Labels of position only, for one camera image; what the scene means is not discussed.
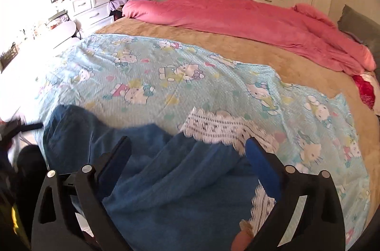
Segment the person's right hand thumb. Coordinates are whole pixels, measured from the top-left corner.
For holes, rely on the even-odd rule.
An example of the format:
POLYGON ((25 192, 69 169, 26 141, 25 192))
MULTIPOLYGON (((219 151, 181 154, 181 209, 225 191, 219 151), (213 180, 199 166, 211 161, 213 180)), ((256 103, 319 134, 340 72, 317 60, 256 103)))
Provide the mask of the person's right hand thumb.
POLYGON ((231 251, 245 251, 250 245, 254 236, 249 228, 241 230, 231 244, 231 251))

